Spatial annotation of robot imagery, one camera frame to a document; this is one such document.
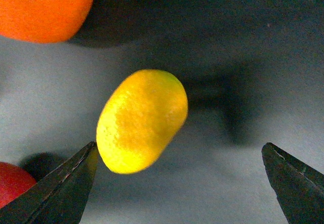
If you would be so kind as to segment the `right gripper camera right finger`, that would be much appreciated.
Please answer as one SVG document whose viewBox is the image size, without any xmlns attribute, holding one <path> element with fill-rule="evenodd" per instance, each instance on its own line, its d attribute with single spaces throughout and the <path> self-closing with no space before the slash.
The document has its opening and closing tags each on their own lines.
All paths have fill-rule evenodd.
<svg viewBox="0 0 324 224">
<path fill-rule="evenodd" d="M 323 223 L 323 174 L 273 143 L 266 143 L 261 153 L 288 223 Z"/>
</svg>

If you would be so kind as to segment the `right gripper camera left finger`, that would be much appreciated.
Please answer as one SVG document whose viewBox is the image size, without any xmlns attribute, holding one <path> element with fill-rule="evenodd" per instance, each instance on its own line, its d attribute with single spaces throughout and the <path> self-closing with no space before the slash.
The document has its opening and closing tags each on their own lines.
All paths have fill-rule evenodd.
<svg viewBox="0 0 324 224">
<path fill-rule="evenodd" d="M 97 144 L 90 142 L 1 208 L 1 223 L 79 223 L 93 186 L 97 163 Z"/>
</svg>

